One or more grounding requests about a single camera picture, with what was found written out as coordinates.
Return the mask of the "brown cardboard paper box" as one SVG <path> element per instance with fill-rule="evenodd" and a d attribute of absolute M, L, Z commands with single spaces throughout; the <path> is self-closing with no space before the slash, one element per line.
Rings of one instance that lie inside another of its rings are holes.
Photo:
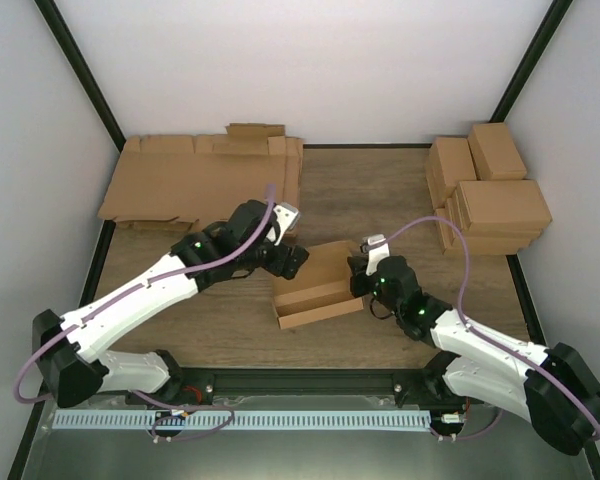
<path fill-rule="evenodd" d="M 357 249 L 351 240 L 310 247 L 309 257 L 295 278 L 272 279 L 272 302 L 281 330 L 292 329 L 364 308 L 350 292 L 347 259 Z"/>

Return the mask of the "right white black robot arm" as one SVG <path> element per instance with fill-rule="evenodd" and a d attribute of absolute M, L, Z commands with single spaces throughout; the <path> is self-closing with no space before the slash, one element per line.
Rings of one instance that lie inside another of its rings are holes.
<path fill-rule="evenodd" d="M 439 349 L 427 396 L 470 397 L 515 414 L 555 450 L 575 456 L 599 435 L 600 382 L 580 353 L 517 340 L 462 316 L 422 290 L 402 256 L 347 259 L 350 292 L 387 309 L 403 333 Z"/>

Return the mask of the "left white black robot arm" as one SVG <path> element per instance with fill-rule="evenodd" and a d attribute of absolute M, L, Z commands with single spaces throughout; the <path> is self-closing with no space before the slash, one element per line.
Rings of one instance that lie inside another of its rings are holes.
<path fill-rule="evenodd" d="M 99 300 L 61 316 L 52 310 L 37 315 L 36 364 L 56 404 L 74 407 L 120 391 L 176 402 L 185 381 L 169 352 L 115 352 L 112 345 L 168 307 L 256 269 L 293 279 L 309 253 L 283 237 L 299 217 L 287 203 L 249 200 L 228 220 L 185 235 L 148 270 Z"/>

